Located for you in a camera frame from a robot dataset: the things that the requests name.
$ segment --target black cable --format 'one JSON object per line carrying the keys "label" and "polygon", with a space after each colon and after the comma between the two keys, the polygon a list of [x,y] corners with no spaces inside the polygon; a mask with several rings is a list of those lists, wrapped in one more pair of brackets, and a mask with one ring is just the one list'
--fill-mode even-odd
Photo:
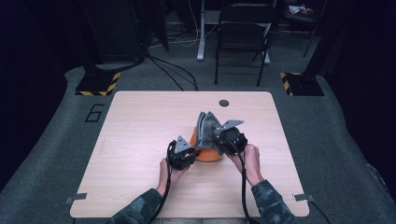
{"label": "black cable", "polygon": [[178,85],[178,87],[179,87],[182,91],[184,91],[183,88],[181,88],[181,86],[175,81],[175,79],[174,79],[165,69],[163,69],[159,64],[157,64],[157,62],[155,62],[155,61],[151,58],[151,56],[148,55],[148,58],[149,58],[153,63],[155,63],[155,65],[157,65],[159,68],[161,68],[161,69],[165,72],[165,74],[168,75],[168,76]]}
{"label": "black cable", "polygon": [[247,222],[249,224],[260,224],[259,222],[257,222],[256,220],[254,220],[253,218],[250,217],[250,215],[248,214],[248,208],[247,208],[247,199],[246,199],[246,192],[247,192],[247,170],[245,168],[245,153],[244,153],[244,159],[242,159],[241,153],[238,152],[238,149],[236,148],[236,146],[233,144],[233,142],[228,139],[227,137],[224,138],[225,140],[227,140],[228,143],[231,144],[231,146],[233,146],[233,149],[235,149],[236,154],[238,155],[239,160],[241,161],[242,164],[242,207],[244,209],[244,213],[245,213],[245,217],[247,219]]}
{"label": "black cable", "polygon": [[[190,82],[190,84],[191,84],[192,86],[194,86],[194,90],[195,90],[195,91],[198,91],[198,84],[197,84],[197,82],[196,82],[196,80],[195,80],[195,77],[194,77],[190,72],[188,72],[188,71],[185,70],[184,68],[182,68],[182,67],[180,67],[180,66],[177,66],[177,65],[175,65],[175,64],[173,64],[173,63],[169,63],[169,62],[163,61],[163,60],[158,59],[158,58],[155,58],[155,57],[152,57],[152,58],[153,58],[154,60],[157,60],[157,61],[163,63],[162,66],[166,67],[167,69],[171,70],[172,72],[174,72],[175,74],[177,74],[177,75],[180,76],[181,78],[183,78],[183,79],[185,79],[186,81]],[[181,69],[181,70],[185,71],[186,73],[188,73],[188,74],[191,76],[192,81],[190,81],[190,80],[188,80],[187,78],[183,77],[180,73],[178,73],[177,71],[173,70],[172,68],[170,68],[170,67],[164,65],[164,63],[169,64],[169,65],[173,65],[174,67],[176,67],[176,68],[178,68],[178,69]]]}
{"label": "black cable", "polygon": [[151,56],[151,55],[149,55],[149,57],[151,57],[152,59],[155,59],[155,60],[157,60],[157,61],[160,61],[160,62],[162,62],[162,63],[170,64],[170,65],[172,65],[172,66],[174,66],[174,67],[176,67],[176,68],[178,68],[178,69],[180,69],[180,70],[186,72],[186,73],[191,77],[191,79],[192,79],[194,89],[195,89],[196,91],[198,91],[198,84],[197,84],[197,81],[196,81],[196,79],[195,79],[195,77],[194,77],[194,75],[193,75],[192,73],[190,73],[190,72],[187,71],[186,69],[184,69],[184,68],[182,68],[182,67],[180,67],[180,66],[178,66],[178,65],[176,65],[176,64],[169,63],[169,62],[167,62],[167,61],[164,61],[164,60],[161,60],[161,59],[159,59],[159,58],[153,57],[153,56]]}
{"label": "black cable", "polygon": [[[173,39],[177,40],[178,38],[185,38],[185,37],[188,37],[188,35],[185,34],[185,33],[179,33],[179,34],[174,34],[174,35],[168,35],[167,39],[169,41],[169,40],[173,40]],[[150,42],[148,48],[156,47],[156,46],[159,46],[159,45],[161,45],[160,40],[158,39],[158,37],[154,36],[151,39],[151,42]]]}
{"label": "black cable", "polygon": [[152,222],[160,213],[161,210],[163,209],[163,205],[165,204],[166,198],[168,197],[169,189],[171,187],[171,175],[172,175],[172,170],[169,169],[169,162],[168,162],[168,157],[166,156],[166,167],[168,170],[168,178],[166,179],[166,189],[165,193],[163,194],[163,199],[161,200],[160,205],[157,208],[157,211],[155,214],[152,216],[151,220],[149,221]]}
{"label": "black cable", "polygon": [[331,224],[329,218],[326,216],[326,214],[324,214],[324,212],[318,207],[318,205],[316,203],[314,203],[313,201],[311,201],[310,203],[312,203],[312,205],[314,205],[318,211],[323,215],[324,219],[326,219],[327,223]]}

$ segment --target forearm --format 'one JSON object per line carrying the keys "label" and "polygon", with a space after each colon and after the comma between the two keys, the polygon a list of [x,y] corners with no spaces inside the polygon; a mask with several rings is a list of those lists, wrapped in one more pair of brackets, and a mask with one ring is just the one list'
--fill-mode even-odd
{"label": "forearm", "polygon": [[162,200],[156,189],[149,189],[133,202],[122,208],[106,224],[113,223],[149,223]]}
{"label": "forearm", "polygon": [[298,223],[294,214],[283,202],[282,196],[267,181],[263,180],[251,188],[262,223]]}

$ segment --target table top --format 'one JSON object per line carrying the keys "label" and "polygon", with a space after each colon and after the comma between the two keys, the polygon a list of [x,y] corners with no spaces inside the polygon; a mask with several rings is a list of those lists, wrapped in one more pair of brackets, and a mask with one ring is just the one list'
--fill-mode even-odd
{"label": "table top", "polygon": [[[229,105],[219,105],[227,100]],[[222,124],[242,119],[237,126],[249,143],[260,149],[261,169],[297,217],[307,216],[307,202],[275,102],[264,91],[118,91],[108,110],[78,193],[72,217],[112,217],[133,199],[158,185],[160,161],[172,140],[193,134],[200,112],[211,111]],[[196,161],[171,189],[158,217],[244,217],[241,175],[226,157]],[[259,217],[250,187],[247,210]]]}

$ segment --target table leg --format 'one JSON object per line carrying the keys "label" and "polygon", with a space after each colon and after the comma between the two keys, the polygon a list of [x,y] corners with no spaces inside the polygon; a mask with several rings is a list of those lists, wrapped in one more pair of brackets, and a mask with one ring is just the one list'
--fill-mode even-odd
{"label": "table leg", "polygon": [[199,41],[197,60],[203,61],[205,54],[205,0],[201,4],[201,38]]}

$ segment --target dark curtain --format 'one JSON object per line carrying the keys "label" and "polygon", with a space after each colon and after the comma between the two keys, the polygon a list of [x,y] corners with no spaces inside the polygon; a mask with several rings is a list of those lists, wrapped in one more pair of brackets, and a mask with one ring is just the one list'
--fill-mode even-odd
{"label": "dark curtain", "polygon": [[[62,101],[67,87],[64,73],[81,65],[65,35],[64,11],[78,26],[84,26],[84,20],[77,1],[64,2],[6,0],[0,7],[1,189]],[[95,55],[94,47],[87,46]]]}
{"label": "dark curtain", "polygon": [[355,2],[347,9],[350,23],[338,59],[325,78],[348,131],[396,199],[396,4]]}

